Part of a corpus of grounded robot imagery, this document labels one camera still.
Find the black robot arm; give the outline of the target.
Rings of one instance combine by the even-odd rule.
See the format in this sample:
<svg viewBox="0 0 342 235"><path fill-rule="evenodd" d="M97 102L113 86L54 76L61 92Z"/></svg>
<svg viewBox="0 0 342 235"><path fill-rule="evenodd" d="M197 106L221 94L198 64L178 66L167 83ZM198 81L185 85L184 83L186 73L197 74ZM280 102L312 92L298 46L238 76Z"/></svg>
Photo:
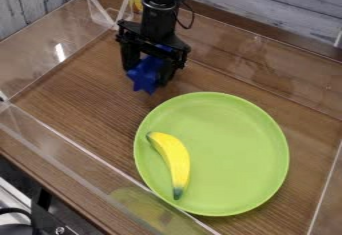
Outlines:
<svg viewBox="0 0 342 235"><path fill-rule="evenodd" d="M180 19L185 0L142 0L142 21L121 19L117 41L121 45L122 65L134 83L134 90L153 94L184 69L190 45L177 36L177 25L190 29Z"/></svg>

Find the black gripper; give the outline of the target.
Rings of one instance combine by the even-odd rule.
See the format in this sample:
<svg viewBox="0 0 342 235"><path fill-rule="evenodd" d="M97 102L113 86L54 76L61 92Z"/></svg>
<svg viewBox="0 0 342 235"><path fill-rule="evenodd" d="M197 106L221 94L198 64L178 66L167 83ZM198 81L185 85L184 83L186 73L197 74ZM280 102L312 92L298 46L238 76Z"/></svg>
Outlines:
<svg viewBox="0 0 342 235"><path fill-rule="evenodd" d="M182 69L192 52L190 45L181 38L171 34L162 39L154 39L142 33L142 24L121 20L117 41L122 47L122 63L126 71L133 69L141 60L141 54L146 53L162 58L162 65L158 70L158 82L166 86L174 78L178 69Z"/></svg>

